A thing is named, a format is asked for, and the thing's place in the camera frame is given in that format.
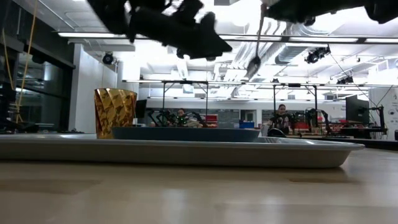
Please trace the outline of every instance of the yellow cable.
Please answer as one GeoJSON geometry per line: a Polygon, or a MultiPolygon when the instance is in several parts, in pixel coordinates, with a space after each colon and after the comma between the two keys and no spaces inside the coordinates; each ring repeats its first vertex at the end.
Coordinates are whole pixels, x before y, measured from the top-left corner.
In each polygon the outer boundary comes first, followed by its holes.
{"type": "Polygon", "coordinates": [[[7,64],[7,71],[8,71],[8,77],[10,79],[10,84],[12,90],[14,90],[14,84],[12,82],[12,77],[11,77],[11,70],[10,70],[10,64],[8,62],[8,53],[7,53],[7,43],[6,43],[6,35],[4,33],[4,29],[2,30],[2,42],[4,43],[4,54],[6,56],[6,64],[7,64]]]}
{"type": "MultiPolygon", "coordinates": [[[[35,9],[34,9],[34,12],[33,12],[32,28],[30,30],[30,39],[29,39],[29,45],[28,45],[28,48],[27,48],[27,54],[28,55],[30,55],[30,49],[32,47],[32,40],[33,40],[33,32],[34,32],[35,23],[36,23],[37,1],[38,0],[35,0],[35,9]]],[[[24,91],[24,86],[25,86],[25,77],[26,77],[26,74],[27,74],[28,62],[29,62],[29,60],[26,60],[24,76],[22,77],[21,92],[19,93],[19,101],[18,101],[18,104],[17,104],[18,115],[19,115],[19,108],[21,107],[22,96],[24,94],[23,91],[24,91]]]]}

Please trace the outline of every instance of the yellow cup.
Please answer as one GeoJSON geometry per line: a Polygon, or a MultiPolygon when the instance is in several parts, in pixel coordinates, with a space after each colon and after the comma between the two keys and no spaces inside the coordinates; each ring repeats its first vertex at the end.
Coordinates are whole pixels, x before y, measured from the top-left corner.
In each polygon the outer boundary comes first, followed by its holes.
{"type": "Polygon", "coordinates": [[[112,139],[113,127],[132,126],[137,93],[129,90],[100,88],[95,90],[94,101],[98,139],[112,139]]]}

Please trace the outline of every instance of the computer screen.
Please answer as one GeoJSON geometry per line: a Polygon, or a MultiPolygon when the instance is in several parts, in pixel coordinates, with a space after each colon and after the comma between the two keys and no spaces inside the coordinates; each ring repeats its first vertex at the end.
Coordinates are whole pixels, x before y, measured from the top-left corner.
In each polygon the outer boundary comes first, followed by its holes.
{"type": "Polygon", "coordinates": [[[147,108],[147,100],[137,100],[136,103],[136,118],[144,118],[147,108]]]}
{"type": "Polygon", "coordinates": [[[358,96],[346,98],[346,120],[369,124],[369,102],[358,96]]]}

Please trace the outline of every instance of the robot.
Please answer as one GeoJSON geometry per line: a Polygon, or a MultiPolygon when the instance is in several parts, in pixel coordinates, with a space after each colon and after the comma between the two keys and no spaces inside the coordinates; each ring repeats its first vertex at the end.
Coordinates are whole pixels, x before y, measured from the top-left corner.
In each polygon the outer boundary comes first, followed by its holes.
{"type": "MultiPolygon", "coordinates": [[[[162,11],[174,6],[173,0],[87,1],[111,33],[125,34],[132,43],[138,34],[144,35],[164,46],[176,47],[178,57],[188,55],[191,59],[215,60],[224,52],[232,51],[214,30],[214,13],[207,13],[200,23],[196,23],[194,17],[203,7],[200,0],[183,0],[170,16],[162,11]],[[126,3],[131,8],[128,12],[124,7],[126,3]]],[[[262,17],[307,26],[312,25],[319,15],[361,6],[380,24],[398,17],[396,0],[280,0],[270,7],[265,2],[261,6],[262,17]]]]}

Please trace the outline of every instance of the desk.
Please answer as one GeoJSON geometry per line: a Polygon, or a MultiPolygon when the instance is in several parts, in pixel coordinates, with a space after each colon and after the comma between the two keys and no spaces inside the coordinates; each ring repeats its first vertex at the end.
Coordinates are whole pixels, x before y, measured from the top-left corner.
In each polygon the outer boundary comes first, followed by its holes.
{"type": "Polygon", "coordinates": [[[371,139],[370,133],[382,133],[380,128],[341,128],[342,135],[354,136],[355,138],[371,139]]]}
{"type": "MultiPolygon", "coordinates": [[[[331,136],[324,136],[319,134],[306,134],[306,135],[288,135],[287,138],[302,138],[302,139],[321,139],[321,138],[332,138],[331,136]]],[[[345,139],[354,139],[353,136],[345,136],[345,139]]]]}
{"type": "Polygon", "coordinates": [[[398,154],[340,169],[0,163],[1,224],[396,224],[398,154]]]}

